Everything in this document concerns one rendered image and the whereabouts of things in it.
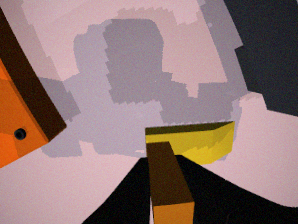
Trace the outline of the yellow wedge chock with orange handle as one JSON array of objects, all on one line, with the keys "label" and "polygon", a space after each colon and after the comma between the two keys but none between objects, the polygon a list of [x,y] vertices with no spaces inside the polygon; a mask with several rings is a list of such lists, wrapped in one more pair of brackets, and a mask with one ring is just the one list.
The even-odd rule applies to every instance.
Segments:
[{"label": "yellow wedge chock with orange handle", "polygon": [[229,155],[235,121],[145,128],[154,224],[192,224],[194,201],[177,155],[212,164]]}]

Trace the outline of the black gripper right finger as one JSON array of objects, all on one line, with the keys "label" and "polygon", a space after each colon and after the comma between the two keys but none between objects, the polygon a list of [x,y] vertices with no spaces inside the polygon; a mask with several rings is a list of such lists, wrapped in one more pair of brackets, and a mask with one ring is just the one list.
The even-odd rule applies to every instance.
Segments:
[{"label": "black gripper right finger", "polygon": [[177,155],[176,159],[192,192],[192,224],[298,224],[298,206],[291,208],[247,192],[188,157]]}]

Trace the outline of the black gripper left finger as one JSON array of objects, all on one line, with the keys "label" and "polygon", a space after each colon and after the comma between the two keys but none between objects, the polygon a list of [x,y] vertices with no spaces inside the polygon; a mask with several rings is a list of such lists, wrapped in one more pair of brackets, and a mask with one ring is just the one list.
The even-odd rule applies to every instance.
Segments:
[{"label": "black gripper left finger", "polygon": [[82,224],[150,224],[148,157],[142,157]]}]

